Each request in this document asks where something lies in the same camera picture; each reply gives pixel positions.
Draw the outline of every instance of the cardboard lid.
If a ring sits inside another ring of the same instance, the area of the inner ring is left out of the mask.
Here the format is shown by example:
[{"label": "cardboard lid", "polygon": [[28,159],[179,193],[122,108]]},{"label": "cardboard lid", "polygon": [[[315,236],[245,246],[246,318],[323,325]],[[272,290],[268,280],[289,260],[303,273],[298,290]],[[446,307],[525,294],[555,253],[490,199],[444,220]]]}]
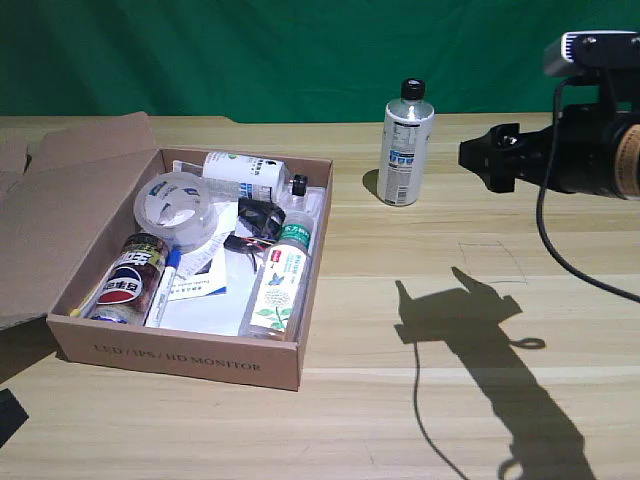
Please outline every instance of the cardboard lid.
[{"label": "cardboard lid", "polygon": [[27,165],[29,143],[22,138],[12,138],[0,145],[0,172],[22,175]]},{"label": "cardboard lid", "polygon": [[144,113],[45,137],[0,204],[0,330],[50,311],[156,151]]},{"label": "cardboard lid", "polygon": [[12,139],[0,145],[0,203],[20,180],[27,165],[28,143]]}]

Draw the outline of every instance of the blue marker cap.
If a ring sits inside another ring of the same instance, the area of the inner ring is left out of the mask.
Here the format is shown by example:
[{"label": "blue marker cap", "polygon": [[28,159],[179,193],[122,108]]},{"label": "blue marker cap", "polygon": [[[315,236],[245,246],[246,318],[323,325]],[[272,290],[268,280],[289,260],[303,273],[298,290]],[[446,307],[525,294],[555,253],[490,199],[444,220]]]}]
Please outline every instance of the blue marker cap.
[{"label": "blue marker cap", "polygon": [[178,265],[180,265],[180,257],[182,257],[180,249],[174,248],[171,250],[167,257],[167,267],[178,268]]}]

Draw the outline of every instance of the pepsi logo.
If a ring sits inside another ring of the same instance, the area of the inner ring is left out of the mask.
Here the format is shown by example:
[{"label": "pepsi logo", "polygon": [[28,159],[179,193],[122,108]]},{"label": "pepsi logo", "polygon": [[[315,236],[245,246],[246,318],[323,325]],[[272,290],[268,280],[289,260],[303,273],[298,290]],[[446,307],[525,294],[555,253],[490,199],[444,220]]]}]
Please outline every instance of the pepsi logo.
[{"label": "pepsi logo", "polygon": [[111,305],[134,300],[142,293],[142,278],[131,267],[118,267],[105,283],[98,305]]}]

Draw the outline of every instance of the cardboard box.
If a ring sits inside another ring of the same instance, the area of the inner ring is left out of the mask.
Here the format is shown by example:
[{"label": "cardboard box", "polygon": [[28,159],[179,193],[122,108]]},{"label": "cardboard box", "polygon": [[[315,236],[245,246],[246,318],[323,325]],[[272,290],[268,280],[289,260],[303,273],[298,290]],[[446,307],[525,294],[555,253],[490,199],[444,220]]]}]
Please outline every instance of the cardboard box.
[{"label": "cardboard box", "polygon": [[22,181],[27,169],[27,141],[12,139],[0,145],[0,203]]},{"label": "cardboard box", "polygon": [[297,390],[331,203],[329,160],[269,155],[307,175],[309,185],[327,189],[295,341],[67,316],[137,231],[137,191],[170,171],[173,160],[202,164],[206,153],[158,149],[144,113],[47,135],[24,181],[0,205],[0,325],[48,313],[47,323],[70,361]]}]

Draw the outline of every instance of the white pill bottle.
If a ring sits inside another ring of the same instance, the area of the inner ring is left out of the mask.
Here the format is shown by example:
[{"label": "white pill bottle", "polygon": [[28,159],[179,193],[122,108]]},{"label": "white pill bottle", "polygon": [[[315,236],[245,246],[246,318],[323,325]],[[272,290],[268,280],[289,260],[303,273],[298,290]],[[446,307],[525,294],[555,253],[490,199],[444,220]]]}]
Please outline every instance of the white pill bottle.
[{"label": "white pill bottle", "polygon": [[424,93],[424,81],[408,78],[402,82],[400,98],[385,109],[377,193],[388,205],[410,205],[420,194],[435,117]]}]

